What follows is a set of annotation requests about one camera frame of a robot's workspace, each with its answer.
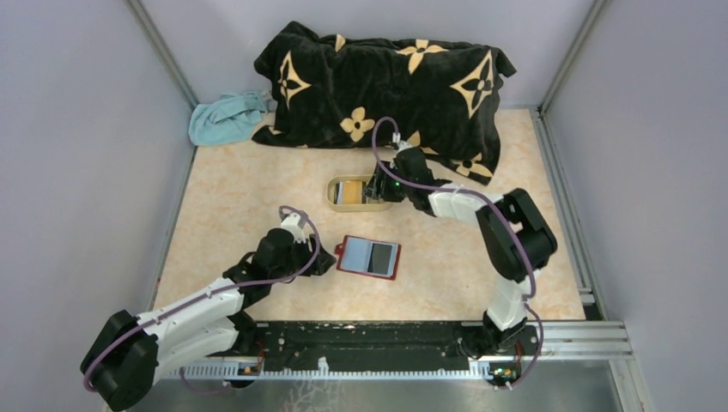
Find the dark grey credit card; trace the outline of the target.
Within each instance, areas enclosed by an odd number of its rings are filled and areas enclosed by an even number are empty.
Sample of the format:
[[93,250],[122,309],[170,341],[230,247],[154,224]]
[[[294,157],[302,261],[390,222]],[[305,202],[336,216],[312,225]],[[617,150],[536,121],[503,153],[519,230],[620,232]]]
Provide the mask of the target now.
[[367,273],[387,278],[392,277],[397,253],[398,245],[373,242],[367,263]]

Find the red leather card holder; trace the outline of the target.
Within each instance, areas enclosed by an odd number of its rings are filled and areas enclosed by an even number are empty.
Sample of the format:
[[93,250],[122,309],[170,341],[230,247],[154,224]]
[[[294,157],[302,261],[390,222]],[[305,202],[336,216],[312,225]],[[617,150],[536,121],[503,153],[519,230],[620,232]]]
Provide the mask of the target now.
[[[370,248],[373,242],[398,245],[397,261],[394,266],[394,274],[392,277],[387,278],[367,273],[367,263],[369,261]],[[394,281],[397,277],[398,262],[401,251],[402,246],[397,243],[346,235],[343,238],[343,241],[335,247],[335,255],[337,256],[337,270],[361,276]]]

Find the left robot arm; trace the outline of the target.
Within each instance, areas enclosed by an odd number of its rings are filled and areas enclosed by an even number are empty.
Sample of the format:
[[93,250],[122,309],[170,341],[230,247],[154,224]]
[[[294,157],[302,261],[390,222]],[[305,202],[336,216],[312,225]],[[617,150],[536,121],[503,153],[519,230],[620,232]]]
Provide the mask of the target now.
[[196,293],[151,312],[114,313],[80,365],[85,389],[122,411],[174,369],[229,350],[251,353],[258,333],[245,309],[267,297],[273,284],[321,276],[335,262],[316,234],[271,229],[255,251]]

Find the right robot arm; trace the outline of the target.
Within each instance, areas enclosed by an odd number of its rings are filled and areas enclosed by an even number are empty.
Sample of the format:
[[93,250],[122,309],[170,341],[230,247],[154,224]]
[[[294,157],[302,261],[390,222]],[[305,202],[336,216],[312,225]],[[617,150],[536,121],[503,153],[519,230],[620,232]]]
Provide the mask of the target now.
[[376,160],[368,196],[397,203],[437,218],[479,229],[498,278],[496,293],[483,313],[483,341],[505,354],[517,342],[528,318],[526,307],[537,291],[537,273],[558,249],[549,224],[527,191],[488,195],[447,179],[437,179],[419,148],[397,151],[392,161]]

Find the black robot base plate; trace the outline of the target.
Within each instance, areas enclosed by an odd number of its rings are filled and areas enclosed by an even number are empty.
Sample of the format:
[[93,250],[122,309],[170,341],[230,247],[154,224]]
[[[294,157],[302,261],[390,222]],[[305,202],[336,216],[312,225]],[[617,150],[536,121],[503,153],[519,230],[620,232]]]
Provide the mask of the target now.
[[270,321],[223,354],[252,357],[271,373],[321,366],[334,373],[449,373],[464,372],[488,355],[536,352],[533,325],[498,347],[484,342],[482,327],[480,321]]

